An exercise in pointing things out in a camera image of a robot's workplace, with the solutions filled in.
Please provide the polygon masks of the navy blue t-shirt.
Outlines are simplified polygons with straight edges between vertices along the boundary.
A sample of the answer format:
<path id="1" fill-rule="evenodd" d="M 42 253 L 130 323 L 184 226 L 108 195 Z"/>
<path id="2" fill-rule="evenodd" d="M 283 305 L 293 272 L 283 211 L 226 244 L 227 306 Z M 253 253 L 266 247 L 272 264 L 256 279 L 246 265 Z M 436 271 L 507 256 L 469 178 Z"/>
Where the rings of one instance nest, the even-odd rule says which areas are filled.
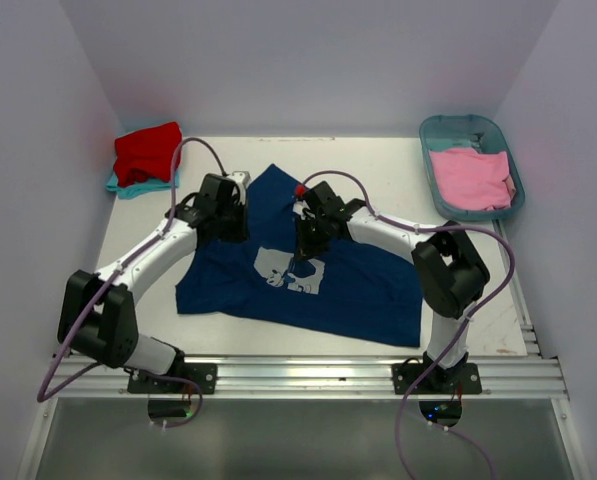
<path id="1" fill-rule="evenodd" d="M 250 238 L 196 251 L 176 286 L 181 315 L 231 316 L 416 348 L 422 293 L 414 266 L 393 254 L 334 240 L 322 256 L 294 260 L 292 193 L 275 165 L 248 189 Z"/>

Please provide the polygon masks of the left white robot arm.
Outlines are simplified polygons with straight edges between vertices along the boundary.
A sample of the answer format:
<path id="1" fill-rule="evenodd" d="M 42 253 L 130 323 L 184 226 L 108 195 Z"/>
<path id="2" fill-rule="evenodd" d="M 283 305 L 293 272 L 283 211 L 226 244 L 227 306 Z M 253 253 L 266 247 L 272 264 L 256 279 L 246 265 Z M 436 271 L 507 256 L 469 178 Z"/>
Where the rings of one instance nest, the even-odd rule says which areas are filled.
<path id="1" fill-rule="evenodd" d="M 110 368 L 143 370 L 163 392 L 186 379 L 184 353 L 139 332 L 136 306 L 180 260 L 214 241 L 248 239 L 247 172 L 208 174 L 201 187 L 173 204 L 156 229 L 127 254 L 94 273 L 68 279 L 59 342 Z"/>

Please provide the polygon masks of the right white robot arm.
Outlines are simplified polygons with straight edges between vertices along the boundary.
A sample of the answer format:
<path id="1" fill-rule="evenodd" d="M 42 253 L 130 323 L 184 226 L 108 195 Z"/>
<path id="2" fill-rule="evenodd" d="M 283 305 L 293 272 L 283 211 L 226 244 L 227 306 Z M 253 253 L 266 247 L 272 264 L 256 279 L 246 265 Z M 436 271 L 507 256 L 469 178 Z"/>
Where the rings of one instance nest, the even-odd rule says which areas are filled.
<path id="1" fill-rule="evenodd" d="M 295 229 L 300 260 L 326 252 L 333 240 L 378 248 L 415 268 L 423 299 L 432 310 L 431 336 L 423 354 L 420 393 L 444 393 L 458 384 L 467 366 L 468 310 L 490 280 L 475 246 L 462 231 L 421 233 L 380 220 L 366 202 L 344 202 L 326 182 L 295 189 Z"/>

